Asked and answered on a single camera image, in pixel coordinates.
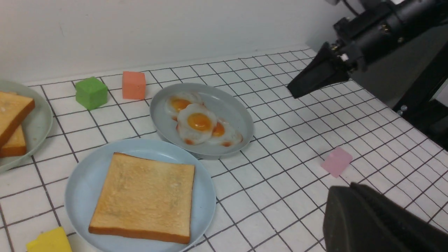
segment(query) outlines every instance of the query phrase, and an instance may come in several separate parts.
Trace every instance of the green cube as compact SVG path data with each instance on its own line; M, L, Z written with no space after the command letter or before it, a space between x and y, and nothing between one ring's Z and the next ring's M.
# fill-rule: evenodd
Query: green cube
M93 110L108 101L108 87L95 77L82 80L75 85L76 101L87 110Z

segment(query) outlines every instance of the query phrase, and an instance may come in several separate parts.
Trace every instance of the table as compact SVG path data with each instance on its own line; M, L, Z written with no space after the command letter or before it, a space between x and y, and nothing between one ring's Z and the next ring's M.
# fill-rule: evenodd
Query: table
M27 83L49 103L54 127L42 149L0 174L0 251L24 252L43 231L63 226L73 251L93 251L74 233L64 209L67 178L105 143L159 139L152 96L179 82L204 83L235 96L252 115L254 138L238 155L201 160L217 193L213 223L192 252L324 251L329 187L366 184L431 225L448 230L448 155L353 81L294 99L285 85L315 56L308 48L152 66L147 99L123 100L120 74L96 74L108 103L86 111L74 84ZM320 164L341 146L354 160L338 178Z

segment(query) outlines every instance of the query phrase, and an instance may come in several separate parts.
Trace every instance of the slice of bread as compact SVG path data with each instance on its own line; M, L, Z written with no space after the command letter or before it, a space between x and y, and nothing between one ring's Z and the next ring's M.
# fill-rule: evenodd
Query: slice of bread
M14 131L8 142L0 148L0 158L9 156L23 156L26 154L26 141L25 135L23 134L22 126Z
M89 232L188 244L194 170L114 153Z
M34 99L0 92L0 148L34 109Z

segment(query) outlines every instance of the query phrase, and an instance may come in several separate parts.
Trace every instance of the egg yolk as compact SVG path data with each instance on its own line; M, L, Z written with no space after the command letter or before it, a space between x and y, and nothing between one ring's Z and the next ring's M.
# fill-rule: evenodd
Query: egg yolk
M190 105L191 102L185 99L181 98L172 98L171 99L171 106L177 111L181 111L185 109L188 105Z
M220 136L224 135L224 132L225 132L224 126L221 123L218 122L216 124L216 127L213 129L212 135L214 137L220 137Z
M197 131L207 131L212 128L211 120L203 113L193 113L187 118L188 125Z
M223 142L221 145L224 146L224 147L229 147L229 146L232 145L232 142L229 142L229 141Z

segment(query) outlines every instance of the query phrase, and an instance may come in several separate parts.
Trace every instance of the pink cube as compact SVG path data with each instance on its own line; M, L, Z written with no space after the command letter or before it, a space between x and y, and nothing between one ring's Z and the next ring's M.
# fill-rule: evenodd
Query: pink cube
M349 166L352 160L352 155L343 150L343 148L336 147L336 149L330 152L330 155L328 155L321 166L333 177L337 178Z
M146 79L144 73L123 72L123 99L144 100Z

